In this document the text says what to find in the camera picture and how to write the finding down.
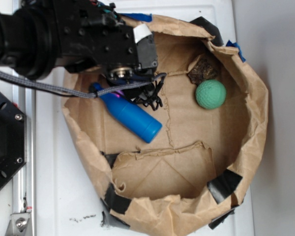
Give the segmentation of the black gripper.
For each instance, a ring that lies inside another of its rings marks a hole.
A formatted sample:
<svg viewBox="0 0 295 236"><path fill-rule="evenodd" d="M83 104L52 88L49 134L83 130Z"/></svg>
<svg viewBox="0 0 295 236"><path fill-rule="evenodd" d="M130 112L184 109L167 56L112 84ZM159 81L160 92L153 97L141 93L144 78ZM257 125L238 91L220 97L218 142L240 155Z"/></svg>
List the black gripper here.
<svg viewBox="0 0 295 236"><path fill-rule="evenodd" d="M155 75L158 67L154 34L146 24L121 26L105 44L109 54L105 77L115 92L133 104L150 106L154 111L163 106L158 96L164 85L164 74Z"/></svg>

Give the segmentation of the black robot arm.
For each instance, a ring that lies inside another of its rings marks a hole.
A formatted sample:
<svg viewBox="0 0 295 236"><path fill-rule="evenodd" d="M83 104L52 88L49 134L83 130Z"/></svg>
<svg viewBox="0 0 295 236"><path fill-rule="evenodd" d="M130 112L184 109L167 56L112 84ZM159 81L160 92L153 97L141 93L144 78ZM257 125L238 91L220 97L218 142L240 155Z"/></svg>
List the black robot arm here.
<svg viewBox="0 0 295 236"><path fill-rule="evenodd" d="M128 25L113 3L98 0L24 0L0 13L0 66L30 80L56 67L69 73L99 70L117 93L135 104L162 106L164 76L147 25Z"/></svg>

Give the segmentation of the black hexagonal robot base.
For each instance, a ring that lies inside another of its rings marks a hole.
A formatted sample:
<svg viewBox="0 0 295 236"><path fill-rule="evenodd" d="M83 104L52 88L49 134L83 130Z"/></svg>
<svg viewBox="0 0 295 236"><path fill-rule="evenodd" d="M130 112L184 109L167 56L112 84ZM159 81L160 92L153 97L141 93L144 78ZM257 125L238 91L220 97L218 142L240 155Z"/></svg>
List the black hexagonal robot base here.
<svg viewBox="0 0 295 236"><path fill-rule="evenodd" d="M23 113L0 92L0 191L23 164Z"/></svg>

